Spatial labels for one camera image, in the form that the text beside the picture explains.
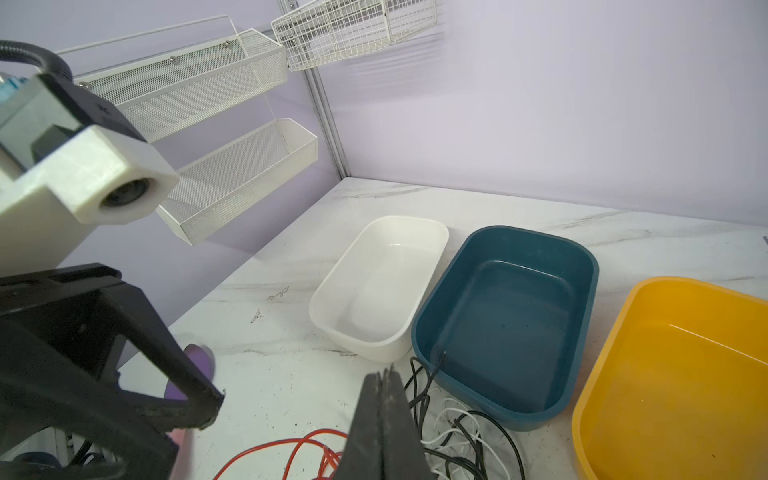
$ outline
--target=wire basket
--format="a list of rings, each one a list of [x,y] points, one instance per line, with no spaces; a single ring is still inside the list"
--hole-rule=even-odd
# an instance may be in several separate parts
[[[157,212],[196,245],[316,160],[317,136],[289,118],[271,121],[181,169]]]
[[[359,57],[437,23],[435,0],[314,0],[272,22],[288,67],[306,70]]]
[[[75,82],[117,105],[149,142],[287,81],[285,48],[250,29]]]

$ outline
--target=metal mesh shelf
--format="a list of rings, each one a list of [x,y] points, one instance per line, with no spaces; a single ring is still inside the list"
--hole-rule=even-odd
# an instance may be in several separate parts
[[[286,81],[285,48],[253,29],[75,79],[150,142]]]
[[[195,245],[316,160],[314,134],[289,118],[271,121],[181,169],[157,212]]]
[[[314,0],[272,22],[292,71],[358,57],[437,23],[435,0]]]

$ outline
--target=marble table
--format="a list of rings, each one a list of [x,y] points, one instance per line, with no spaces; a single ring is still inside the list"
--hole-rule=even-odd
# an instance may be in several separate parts
[[[170,326],[182,346],[197,343],[213,351],[214,384],[226,393],[218,420],[202,432],[188,432],[187,452],[180,457],[184,478],[213,478],[238,452],[264,442],[322,427],[349,429],[363,377],[383,366],[331,342],[310,322],[307,306],[364,226],[390,214],[432,218],[448,227],[450,240],[432,285],[466,237],[488,225],[570,238],[598,259],[598,291],[571,404],[544,427],[512,433],[531,480],[577,478],[571,413],[635,283],[688,276],[768,298],[766,227],[347,178]],[[407,358],[396,363],[404,379],[410,376]],[[121,373],[124,389],[162,396],[165,378],[143,356]],[[432,435],[445,393],[434,395],[425,437]],[[511,449],[497,437],[486,438],[518,478]],[[222,479],[281,478],[289,453],[286,446],[253,453]],[[303,449],[290,478],[315,478],[320,455],[314,447]]]

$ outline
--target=blue plastic bin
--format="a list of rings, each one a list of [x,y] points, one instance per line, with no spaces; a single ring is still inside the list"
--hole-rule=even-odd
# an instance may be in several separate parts
[[[505,427],[536,429],[574,390],[598,284],[578,243],[514,227],[464,242],[417,314],[416,356],[435,381]]]

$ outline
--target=purple object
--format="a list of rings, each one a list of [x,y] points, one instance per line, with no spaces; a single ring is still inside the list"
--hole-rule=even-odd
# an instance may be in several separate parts
[[[213,362],[211,357],[208,355],[208,352],[195,345],[194,343],[190,343],[184,349],[184,353],[187,354],[187,358],[192,360],[192,363],[194,363],[194,365],[203,373],[203,375],[205,375],[205,378],[210,380],[213,376],[214,368]],[[173,384],[173,382],[168,380],[168,384],[165,386],[165,395],[163,398],[169,400],[186,400],[187,396],[184,395],[181,390],[179,390],[178,387]]]

